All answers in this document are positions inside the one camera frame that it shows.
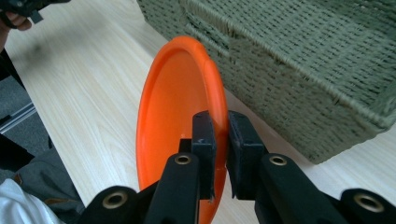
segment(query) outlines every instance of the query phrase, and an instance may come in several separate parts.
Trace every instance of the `orange bowl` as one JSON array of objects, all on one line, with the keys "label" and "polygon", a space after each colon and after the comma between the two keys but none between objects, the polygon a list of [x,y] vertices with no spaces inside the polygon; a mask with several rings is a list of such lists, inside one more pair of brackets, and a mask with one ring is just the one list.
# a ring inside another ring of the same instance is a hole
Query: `orange bowl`
[{"label": "orange bowl", "polygon": [[215,198],[200,201],[200,223],[216,214],[226,176],[228,112],[215,63],[197,40],[180,36],[164,45],[149,70],[139,106],[136,165],[139,187],[158,181],[180,138],[191,138],[192,116],[209,111],[217,142]]}]

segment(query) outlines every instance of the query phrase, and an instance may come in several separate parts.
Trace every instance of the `storage basket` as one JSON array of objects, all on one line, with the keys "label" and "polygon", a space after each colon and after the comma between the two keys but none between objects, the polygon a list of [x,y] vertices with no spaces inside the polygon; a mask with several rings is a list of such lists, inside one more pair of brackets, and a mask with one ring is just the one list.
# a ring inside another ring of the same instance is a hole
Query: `storage basket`
[{"label": "storage basket", "polygon": [[395,123],[395,1],[137,2],[166,38],[199,39],[225,88],[314,163]]}]

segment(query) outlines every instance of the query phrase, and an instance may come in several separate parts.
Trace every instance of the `human hand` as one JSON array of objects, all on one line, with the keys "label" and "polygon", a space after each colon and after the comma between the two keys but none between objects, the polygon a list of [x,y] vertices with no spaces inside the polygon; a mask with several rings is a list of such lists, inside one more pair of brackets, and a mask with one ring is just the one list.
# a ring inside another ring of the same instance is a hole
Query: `human hand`
[{"label": "human hand", "polygon": [[[32,23],[25,17],[6,12],[8,19],[14,24],[18,30],[25,31],[32,27]],[[3,50],[4,45],[6,44],[8,33],[11,30],[8,26],[6,26],[3,21],[0,20],[0,51]]]}]

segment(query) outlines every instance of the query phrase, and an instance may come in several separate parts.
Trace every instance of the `white shirt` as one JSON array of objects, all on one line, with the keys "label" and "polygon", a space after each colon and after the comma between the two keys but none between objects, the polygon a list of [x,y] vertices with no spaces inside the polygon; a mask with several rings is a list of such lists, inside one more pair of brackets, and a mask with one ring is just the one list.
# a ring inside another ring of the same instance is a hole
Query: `white shirt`
[{"label": "white shirt", "polygon": [[37,197],[24,192],[11,179],[0,185],[0,224],[63,224]]}]

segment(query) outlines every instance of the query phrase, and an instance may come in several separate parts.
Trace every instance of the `person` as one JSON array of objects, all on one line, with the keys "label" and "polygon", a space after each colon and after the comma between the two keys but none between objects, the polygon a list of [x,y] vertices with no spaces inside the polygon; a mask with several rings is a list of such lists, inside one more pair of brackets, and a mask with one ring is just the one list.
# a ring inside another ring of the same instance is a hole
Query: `person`
[{"label": "person", "polygon": [[[6,13],[18,30],[32,23],[23,16]],[[0,50],[10,32],[0,21]],[[54,148],[47,149],[0,185],[0,223],[76,223],[85,209],[70,176]]]}]

